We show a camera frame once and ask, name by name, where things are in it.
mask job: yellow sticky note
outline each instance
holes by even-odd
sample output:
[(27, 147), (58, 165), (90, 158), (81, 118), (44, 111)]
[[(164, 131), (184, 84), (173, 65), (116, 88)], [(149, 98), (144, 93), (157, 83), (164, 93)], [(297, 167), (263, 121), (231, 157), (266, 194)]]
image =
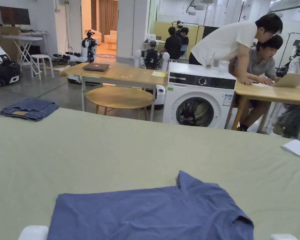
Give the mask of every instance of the yellow sticky note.
[(153, 77), (161, 77), (161, 78), (165, 78), (167, 73), (165, 72), (156, 72), (156, 71), (153, 71), (152, 75)]

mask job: white paper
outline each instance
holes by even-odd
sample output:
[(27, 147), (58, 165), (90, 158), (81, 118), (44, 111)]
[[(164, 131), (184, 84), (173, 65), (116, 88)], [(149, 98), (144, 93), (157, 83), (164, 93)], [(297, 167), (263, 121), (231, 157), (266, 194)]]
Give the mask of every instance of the white paper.
[(268, 85), (262, 84), (262, 83), (253, 83), (253, 85), (255, 85), (257, 87), (267, 87), (268, 86)]
[(299, 140), (293, 140), (291, 142), (288, 142), (287, 144), (283, 145), (282, 148), (288, 152), (292, 152), (295, 155), (300, 157), (300, 141)]

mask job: laptop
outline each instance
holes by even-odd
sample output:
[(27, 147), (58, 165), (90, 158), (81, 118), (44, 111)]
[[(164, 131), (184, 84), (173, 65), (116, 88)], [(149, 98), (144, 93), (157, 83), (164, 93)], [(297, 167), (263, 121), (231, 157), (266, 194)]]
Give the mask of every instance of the laptop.
[(98, 71), (98, 72), (104, 72), (108, 69), (110, 64), (103, 64), (103, 63), (89, 63), (83, 67), (84, 70), (88, 71)]
[(287, 73), (273, 87), (295, 88), (300, 85), (300, 73)]

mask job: white t-shirt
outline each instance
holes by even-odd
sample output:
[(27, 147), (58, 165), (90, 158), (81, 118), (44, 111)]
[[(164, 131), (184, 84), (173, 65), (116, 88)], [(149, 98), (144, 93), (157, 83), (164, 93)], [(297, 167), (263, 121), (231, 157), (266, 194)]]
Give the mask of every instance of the white t-shirt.
[(257, 34), (254, 22), (233, 23), (218, 28), (197, 43), (191, 52), (199, 63), (204, 65), (207, 57), (230, 60), (238, 55), (239, 44), (250, 48)]
[(291, 60), (288, 73), (300, 73), (300, 57), (295, 57)]

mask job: rug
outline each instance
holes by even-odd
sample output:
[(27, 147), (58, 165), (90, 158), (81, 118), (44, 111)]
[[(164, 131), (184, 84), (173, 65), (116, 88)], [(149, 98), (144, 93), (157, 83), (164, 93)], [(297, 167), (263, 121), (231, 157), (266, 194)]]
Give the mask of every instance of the rug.
[(116, 58), (116, 55), (113, 54), (97, 54), (98, 58)]

